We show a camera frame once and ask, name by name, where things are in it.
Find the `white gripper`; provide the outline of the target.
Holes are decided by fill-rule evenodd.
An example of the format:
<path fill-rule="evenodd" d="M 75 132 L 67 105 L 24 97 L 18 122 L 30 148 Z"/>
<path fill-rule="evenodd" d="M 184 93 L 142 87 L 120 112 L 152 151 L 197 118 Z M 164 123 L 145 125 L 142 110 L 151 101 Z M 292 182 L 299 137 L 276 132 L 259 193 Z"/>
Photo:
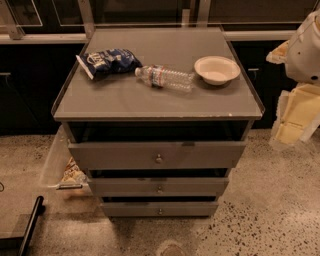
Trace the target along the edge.
<path fill-rule="evenodd" d="M 307 142 L 320 125 L 320 86 L 298 83 L 279 96 L 276 121 L 271 130 L 272 147 L 294 146 Z"/>

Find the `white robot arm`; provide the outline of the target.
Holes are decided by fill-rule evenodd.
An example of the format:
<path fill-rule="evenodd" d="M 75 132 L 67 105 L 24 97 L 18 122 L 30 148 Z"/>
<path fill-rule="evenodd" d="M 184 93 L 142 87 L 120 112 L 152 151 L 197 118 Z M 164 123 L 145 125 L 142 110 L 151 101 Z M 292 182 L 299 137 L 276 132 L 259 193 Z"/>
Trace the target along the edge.
<path fill-rule="evenodd" d="M 288 78 L 297 82 L 278 99 L 270 144 L 284 148 L 306 142 L 319 126 L 320 10 L 310 13 L 292 37 L 269 52 L 266 60 L 284 64 Z"/>

